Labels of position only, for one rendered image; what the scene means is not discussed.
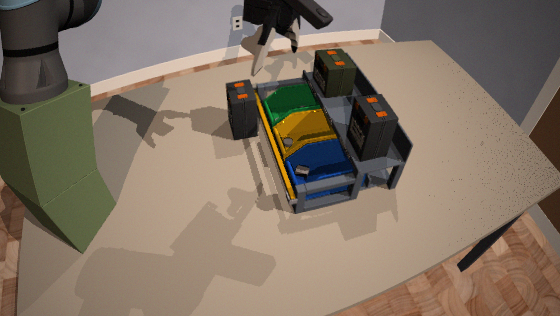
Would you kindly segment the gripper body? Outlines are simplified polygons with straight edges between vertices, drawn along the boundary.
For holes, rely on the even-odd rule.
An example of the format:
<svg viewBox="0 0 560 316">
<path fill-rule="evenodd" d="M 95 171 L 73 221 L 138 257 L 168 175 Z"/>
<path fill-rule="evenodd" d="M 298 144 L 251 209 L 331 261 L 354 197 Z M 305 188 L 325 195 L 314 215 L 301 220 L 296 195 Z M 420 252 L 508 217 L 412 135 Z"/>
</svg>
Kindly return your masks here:
<svg viewBox="0 0 560 316">
<path fill-rule="evenodd" d="M 277 29 L 282 29 L 285 25 L 290 26 L 297 14 L 284 0 L 244 0 L 243 21 L 261 25 L 272 10 L 278 12 Z"/>
</svg>

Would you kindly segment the grey bin rack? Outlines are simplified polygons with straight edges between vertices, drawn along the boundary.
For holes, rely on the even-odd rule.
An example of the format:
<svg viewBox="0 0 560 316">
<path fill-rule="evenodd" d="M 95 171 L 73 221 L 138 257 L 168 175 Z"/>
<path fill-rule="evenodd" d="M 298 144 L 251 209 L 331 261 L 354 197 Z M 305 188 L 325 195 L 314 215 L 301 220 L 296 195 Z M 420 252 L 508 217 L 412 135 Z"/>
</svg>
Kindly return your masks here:
<svg viewBox="0 0 560 316">
<path fill-rule="evenodd" d="M 279 89 L 285 86 L 309 84 L 354 168 L 353 173 L 295 185 L 295 199 L 290 200 L 288 192 L 286 192 L 288 204 L 292 204 L 295 214 L 354 200 L 357 198 L 359 190 L 361 191 L 383 184 L 387 184 L 389 190 L 396 188 L 413 147 L 413 143 L 398 122 L 387 156 L 360 162 L 347 137 L 353 99 L 357 96 L 376 95 L 379 93 L 350 55 L 348 53 L 346 54 L 357 67 L 352 95 L 325 98 L 313 78 L 313 72 L 306 72 L 305 70 L 303 70 L 302 78 L 259 83 L 253 88 L 258 94 L 263 108 L 265 91 Z M 390 167 L 393 167 L 393 169 L 389 176 L 386 168 Z M 363 186 L 361 186 L 365 174 L 366 177 Z M 337 192 L 337 194 L 333 193 L 328 194 L 328 196 L 324 195 L 324 197 L 320 196 L 320 198 L 316 197 L 316 199 L 311 198 L 311 200 L 305 200 L 307 194 L 346 185 L 349 185 L 349 188 L 345 190 L 345 192 L 341 191 L 341 193 Z"/>
</svg>

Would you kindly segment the yellow bin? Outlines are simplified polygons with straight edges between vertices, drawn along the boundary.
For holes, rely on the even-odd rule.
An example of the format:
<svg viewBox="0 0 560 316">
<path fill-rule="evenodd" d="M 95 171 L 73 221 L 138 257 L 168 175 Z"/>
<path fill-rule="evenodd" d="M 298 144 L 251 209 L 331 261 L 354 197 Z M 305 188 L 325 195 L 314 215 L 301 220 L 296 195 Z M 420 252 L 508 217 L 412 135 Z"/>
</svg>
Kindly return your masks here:
<svg viewBox="0 0 560 316">
<path fill-rule="evenodd" d="M 275 125 L 273 138 L 283 165 L 285 165 L 285 159 L 306 144 L 338 138 L 336 134 L 332 134 L 335 134 L 335 132 L 323 109 L 315 109 L 290 114 Z M 283 145 L 285 138 L 293 140 L 291 147 Z"/>
</svg>

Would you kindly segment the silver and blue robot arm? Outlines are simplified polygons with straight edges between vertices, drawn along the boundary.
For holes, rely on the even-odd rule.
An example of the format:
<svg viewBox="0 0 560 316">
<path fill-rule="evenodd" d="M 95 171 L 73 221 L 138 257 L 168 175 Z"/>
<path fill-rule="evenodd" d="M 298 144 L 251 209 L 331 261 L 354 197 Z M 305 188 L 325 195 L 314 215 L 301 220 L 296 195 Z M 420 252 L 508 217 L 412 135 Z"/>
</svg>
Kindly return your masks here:
<svg viewBox="0 0 560 316">
<path fill-rule="evenodd" d="M 284 1 L 317 30 L 333 21 L 314 0 Z M 101 3 L 102 0 L 0 0 L 1 100 L 31 104 L 63 93 L 68 88 L 68 75 L 59 53 L 58 32 L 90 21 Z"/>
</svg>

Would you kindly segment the yellow bar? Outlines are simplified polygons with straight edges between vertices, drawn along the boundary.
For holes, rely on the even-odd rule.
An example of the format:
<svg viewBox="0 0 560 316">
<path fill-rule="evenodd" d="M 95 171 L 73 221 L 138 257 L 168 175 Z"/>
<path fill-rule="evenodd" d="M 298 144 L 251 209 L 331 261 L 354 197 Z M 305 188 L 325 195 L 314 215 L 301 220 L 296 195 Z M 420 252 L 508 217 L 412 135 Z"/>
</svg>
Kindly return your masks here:
<svg viewBox="0 0 560 316">
<path fill-rule="evenodd" d="M 257 96 L 257 108 L 258 108 L 258 110 L 259 110 L 259 113 L 260 113 L 262 122 L 263 122 L 263 124 L 264 124 L 264 127 L 265 127 L 265 130 L 266 130 L 268 139 L 269 139 L 269 141 L 270 141 L 270 144 L 271 144 L 273 153 L 274 153 L 274 155 L 275 155 L 275 158 L 276 158 L 278 167 L 279 167 L 279 169 L 280 169 L 280 172 L 281 172 L 283 181 L 284 181 L 284 183 L 285 183 L 287 192 L 288 192 L 288 194 L 289 194 L 290 200 L 291 200 L 291 199 L 295 199 L 296 197 L 295 197 L 295 195 L 294 195 L 294 192 L 293 192 L 293 189 L 292 189 L 292 187 L 291 187 L 289 178 L 288 178 L 288 176 L 287 176 L 286 170 L 285 170 L 284 165 L 283 165 L 283 162 L 282 162 L 282 160 L 281 160 L 279 151 L 278 151 L 278 149 L 277 149 L 277 146 L 276 146 L 276 143 L 275 143 L 275 141 L 274 141 L 272 132 L 271 132 L 271 130 L 270 130 L 269 124 L 268 124 L 267 119 L 266 119 L 266 116 L 265 116 L 265 114 L 264 114 L 264 111 L 263 111 L 262 105 L 261 105 L 261 103 L 260 103 L 259 97 L 258 97 L 258 95 L 257 95 L 256 90 L 254 90 L 254 92 L 255 92 L 255 94 L 256 94 L 256 96 Z"/>
</svg>

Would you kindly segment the green open bin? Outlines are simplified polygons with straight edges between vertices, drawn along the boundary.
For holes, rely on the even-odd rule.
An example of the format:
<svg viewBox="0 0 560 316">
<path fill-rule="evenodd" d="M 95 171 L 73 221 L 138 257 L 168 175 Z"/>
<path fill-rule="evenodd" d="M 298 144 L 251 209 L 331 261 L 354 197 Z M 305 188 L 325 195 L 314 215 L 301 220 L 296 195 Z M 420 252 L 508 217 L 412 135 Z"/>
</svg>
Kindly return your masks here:
<svg viewBox="0 0 560 316">
<path fill-rule="evenodd" d="M 264 114 L 272 134 L 273 127 L 288 115 L 322 108 L 308 84 L 280 87 L 265 99 L 264 106 Z M 300 106 L 307 107 L 299 108 Z M 277 117 L 280 118 L 274 121 Z"/>
</svg>

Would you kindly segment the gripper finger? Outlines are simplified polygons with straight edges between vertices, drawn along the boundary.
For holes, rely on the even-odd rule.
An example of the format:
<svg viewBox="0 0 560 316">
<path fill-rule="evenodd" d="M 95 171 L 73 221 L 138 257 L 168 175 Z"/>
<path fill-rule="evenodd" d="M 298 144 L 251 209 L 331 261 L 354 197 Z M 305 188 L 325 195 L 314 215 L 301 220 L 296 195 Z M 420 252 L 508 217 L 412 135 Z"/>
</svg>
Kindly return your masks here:
<svg viewBox="0 0 560 316">
<path fill-rule="evenodd" d="M 296 14 L 295 20 L 290 24 L 290 26 L 285 25 L 282 29 L 275 28 L 275 32 L 290 39 L 292 51 L 293 53 L 296 53 L 299 44 L 300 14 Z"/>
<path fill-rule="evenodd" d="M 268 49 L 276 36 L 275 29 L 277 25 L 278 12 L 272 10 L 270 15 L 267 15 L 253 36 L 243 38 L 241 46 L 254 55 L 251 76 L 263 67 L 264 60 L 268 54 Z"/>
</svg>

